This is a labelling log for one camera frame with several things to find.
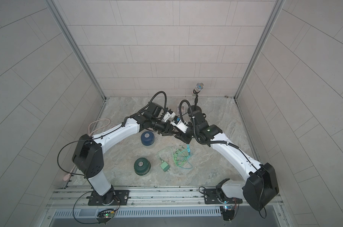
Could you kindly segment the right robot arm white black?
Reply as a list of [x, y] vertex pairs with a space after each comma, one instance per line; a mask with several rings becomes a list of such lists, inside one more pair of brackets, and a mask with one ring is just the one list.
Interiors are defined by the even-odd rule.
[[242, 198], [254, 210], [262, 211], [279, 194], [274, 167], [269, 163], [261, 164], [248, 156], [218, 126], [209, 125], [200, 108], [182, 100], [172, 124], [180, 131], [178, 139], [190, 143], [194, 138], [199, 144], [218, 151], [243, 178], [243, 186], [236, 186], [229, 178], [216, 186], [216, 195], [221, 203], [227, 203], [232, 198]]

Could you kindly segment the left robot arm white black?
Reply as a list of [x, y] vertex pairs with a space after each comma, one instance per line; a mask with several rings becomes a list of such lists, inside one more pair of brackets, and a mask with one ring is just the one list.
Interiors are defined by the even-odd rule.
[[105, 152], [127, 137], [146, 129], [172, 135], [173, 126], [170, 122], [163, 121], [167, 111], [166, 93], [159, 91], [145, 107], [125, 117], [119, 125], [95, 136], [85, 134], [77, 141], [72, 161], [90, 183], [102, 204], [111, 204], [115, 196], [114, 188], [103, 172]]

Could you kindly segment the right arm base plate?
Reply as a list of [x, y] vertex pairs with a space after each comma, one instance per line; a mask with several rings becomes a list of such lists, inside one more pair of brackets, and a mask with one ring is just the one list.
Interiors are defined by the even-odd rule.
[[239, 198], [227, 197], [221, 189], [206, 189], [199, 190], [203, 194], [205, 204], [242, 204], [243, 200]]

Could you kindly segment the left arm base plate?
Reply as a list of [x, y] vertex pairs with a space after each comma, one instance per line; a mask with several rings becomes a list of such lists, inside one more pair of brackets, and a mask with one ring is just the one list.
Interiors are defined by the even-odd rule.
[[129, 194], [129, 190], [111, 190], [111, 192], [101, 196], [93, 190], [91, 195], [87, 196], [88, 206], [127, 205]]

